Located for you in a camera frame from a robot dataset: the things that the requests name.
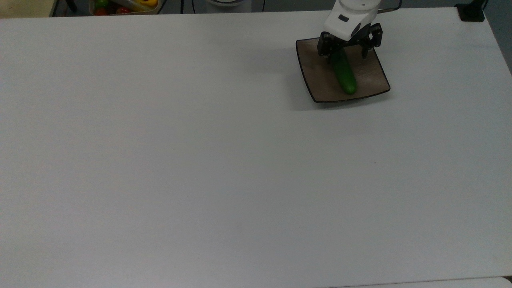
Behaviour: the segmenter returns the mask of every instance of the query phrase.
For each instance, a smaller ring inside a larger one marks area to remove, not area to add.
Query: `green cucumber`
[[[349,95],[354,94],[357,91],[357,83],[352,68],[350,68],[347,55],[343,49],[331,55],[331,65],[343,91]]]

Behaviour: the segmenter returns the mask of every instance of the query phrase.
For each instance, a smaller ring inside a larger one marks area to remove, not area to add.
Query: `square plate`
[[[345,93],[338,83],[331,65],[325,58],[318,55],[317,44],[318,38],[297,40],[295,43],[302,76],[313,101],[332,103],[362,99],[388,92],[391,89],[375,49],[368,51],[368,57],[363,59],[362,47],[357,45],[345,47],[350,67],[357,82],[357,91],[354,94]]]

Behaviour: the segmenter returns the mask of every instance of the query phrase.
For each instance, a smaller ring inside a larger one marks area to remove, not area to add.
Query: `white table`
[[[313,103],[328,11],[0,25],[0,286],[512,274],[512,77],[487,22],[381,14],[387,94]]]

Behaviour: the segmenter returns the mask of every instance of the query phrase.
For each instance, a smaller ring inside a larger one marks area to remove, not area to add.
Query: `black cable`
[[[389,9],[380,9],[377,14],[381,14],[381,13],[386,13],[386,12],[393,12],[393,11],[396,11],[398,9],[400,9],[400,7],[402,7],[402,0],[399,0],[398,2],[398,6],[395,7],[395,8],[389,8]]]

